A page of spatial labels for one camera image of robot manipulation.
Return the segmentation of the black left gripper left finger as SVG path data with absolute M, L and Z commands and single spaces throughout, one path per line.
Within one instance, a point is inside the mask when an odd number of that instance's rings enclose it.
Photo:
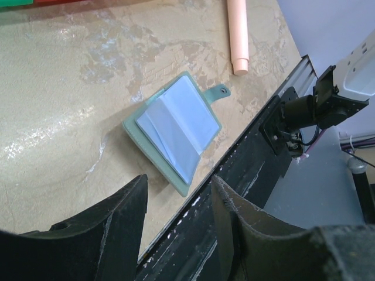
M 147 202 L 143 174 L 48 231 L 1 231 L 1 280 L 134 280 Z

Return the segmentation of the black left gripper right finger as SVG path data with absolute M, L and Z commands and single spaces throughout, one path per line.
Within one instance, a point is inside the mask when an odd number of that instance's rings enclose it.
M 374 225 L 303 229 L 234 196 L 237 234 L 219 244 L 224 280 L 374 280 Z

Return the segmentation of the teal leather card holder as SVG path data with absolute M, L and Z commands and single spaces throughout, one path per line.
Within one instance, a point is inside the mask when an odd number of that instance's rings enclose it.
M 202 153 L 222 128 L 211 105 L 230 94 L 224 84 L 202 92 L 184 71 L 122 123 L 132 141 L 183 197 Z

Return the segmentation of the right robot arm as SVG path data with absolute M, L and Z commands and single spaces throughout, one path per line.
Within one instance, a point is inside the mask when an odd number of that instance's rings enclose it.
M 313 93 L 299 97 L 289 87 L 260 132 L 275 155 L 282 150 L 311 148 L 328 128 L 339 125 L 368 106 L 374 96 L 374 33 L 346 58 L 329 66 Z

